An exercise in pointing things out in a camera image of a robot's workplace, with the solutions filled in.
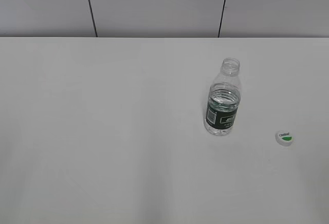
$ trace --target bottle mouth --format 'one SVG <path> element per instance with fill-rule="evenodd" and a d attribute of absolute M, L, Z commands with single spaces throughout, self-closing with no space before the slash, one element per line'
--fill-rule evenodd
<path fill-rule="evenodd" d="M 221 72 L 230 77 L 239 75 L 240 62 L 235 58 L 224 59 L 221 67 Z"/>

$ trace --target dark green label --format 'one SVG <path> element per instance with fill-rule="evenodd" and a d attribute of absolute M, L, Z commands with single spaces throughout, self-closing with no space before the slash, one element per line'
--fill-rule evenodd
<path fill-rule="evenodd" d="M 212 108 L 209 103 L 207 106 L 206 120 L 207 123 L 218 130 L 225 130 L 234 124 L 237 109 L 232 112 L 221 112 Z"/>

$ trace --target plastic water bottle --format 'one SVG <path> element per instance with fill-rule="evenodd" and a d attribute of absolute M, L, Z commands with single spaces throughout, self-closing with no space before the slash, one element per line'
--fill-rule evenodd
<path fill-rule="evenodd" d="M 240 62 L 224 59 L 220 73 L 210 86 L 204 124 L 211 134 L 229 134 L 241 99 Z"/>

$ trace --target table surface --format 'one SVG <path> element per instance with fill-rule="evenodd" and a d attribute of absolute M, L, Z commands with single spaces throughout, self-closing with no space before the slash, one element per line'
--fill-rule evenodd
<path fill-rule="evenodd" d="M 1 223 L 329 222 L 329 39 L 2 38 L 0 52 Z M 242 101 L 216 137 L 203 112 L 226 57 Z"/>

